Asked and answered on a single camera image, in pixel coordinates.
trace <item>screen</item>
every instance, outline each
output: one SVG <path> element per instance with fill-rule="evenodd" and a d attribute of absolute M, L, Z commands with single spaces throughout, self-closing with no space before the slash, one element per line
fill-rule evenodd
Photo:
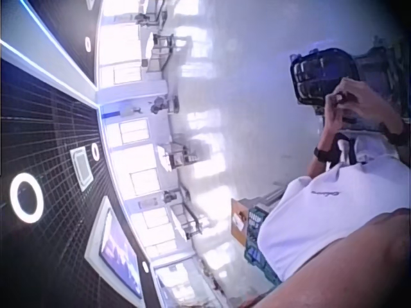
<path fill-rule="evenodd" d="M 105 219 L 100 257 L 118 278 L 141 298 L 137 256 L 112 210 Z"/>

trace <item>blue crate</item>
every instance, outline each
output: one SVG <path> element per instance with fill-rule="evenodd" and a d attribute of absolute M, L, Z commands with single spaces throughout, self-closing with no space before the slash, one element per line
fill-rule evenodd
<path fill-rule="evenodd" d="M 267 218 L 268 213 L 259 207 L 254 207 L 249 210 L 249 224 L 247 227 L 247 239 L 253 242 L 257 242 L 258 233 L 261 225 L 263 224 L 265 218 Z"/>
<path fill-rule="evenodd" d="M 251 265 L 257 266 L 261 270 L 263 270 L 264 267 L 267 265 L 267 262 L 261 251 L 258 249 L 257 244 L 248 239 L 245 243 L 244 258 Z"/>
<path fill-rule="evenodd" d="M 278 278 L 277 274 L 275 271 L 271 268 L 271 266 L 266 263 L 265 267 L 263 268 L 264 276 L 267 278 L 268 281 L 273 283 L 275 287 L 279 286 L 281 284 L 280 278 Z"/>

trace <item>air vent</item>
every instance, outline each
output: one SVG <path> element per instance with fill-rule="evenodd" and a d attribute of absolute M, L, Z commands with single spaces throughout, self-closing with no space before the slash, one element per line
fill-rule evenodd
<path fill-rule="evenodd" d="M 89 160 L 87 159 L 87 153 L 85 152 L 85 147 L 83 146 L 81 148 L 71 150 L 70 155 L 71 160 L 73 161 L 74 170 L 76 171 L 78 184 L 80 185 L 80 189 L 84 191 L 94 180 L 91 173 Z"/>

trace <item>skin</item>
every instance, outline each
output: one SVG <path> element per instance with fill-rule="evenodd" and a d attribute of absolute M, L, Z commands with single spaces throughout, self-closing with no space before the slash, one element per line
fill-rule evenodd
<path fill-rule="evenodd" d="M 356 101 L 337 105 L 336 95 L 341 92 L 355 95 Z M 383 123 L 391 133 L 403 130 L 401 118 L 387 102 L 366 84 L 343 78 L 326 98 L 320 150 L 330 150 L 342 127 L 343 109 Z M 315 178 L 325 168 L 314 157 L 308 174 Z M 409 206 L 381 214 L 348 237 L 331 243 L 253 307 L 411 307 Z"/>
<path fill-rule="evenodd" d="M 337 104 L 337 96 L 340 93 L 350 93 L 355 96 L 356 101 L 348 101 Z M 396 111 L 384 99 L 375 93 L 366 83 L 349 78 L 342 78 L 334 92 L 326 96 L 324 109 L 324 130 L 322 131 L 318 149 L 329 151 L 331 149 L 335 134 L 342 127 L 343 110 L 348 109 L 356 112 L 365 119 L 371 119 L 377 123 L 383 123 L 390 133 L 400 134 L 403 131 L 403 121 Z M 326 164 L 320 162 L 316 156 L 308 166 L 308 176 L 315 178 L 325 172 Z"/>
<path fill-rule="evenodd" d="M 409 275 L 409 247 L 409 210 L 382 214 L 329 246 L 255 308 L 384 307 Z M 405 296 L 386 307 L 410 306 Z"/>

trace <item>glossy floor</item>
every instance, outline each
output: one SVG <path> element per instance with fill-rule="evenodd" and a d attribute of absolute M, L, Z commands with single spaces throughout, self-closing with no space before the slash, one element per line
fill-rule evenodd
<path fill-rule="evenodd" d="M 171 127 L 202 160 L 179 175 L 209 222 L 194 242 L 235 307 L 270 284 L 230 234 L 230 199 L 303 175 L 319 137 L 312 108 L 297 104 L 290 55 L 361 54 L 399 31 L 371 1 L 177 0 L 168 10 L 164 31 L 181 38 L 166 70 L 181 104 Z"/>

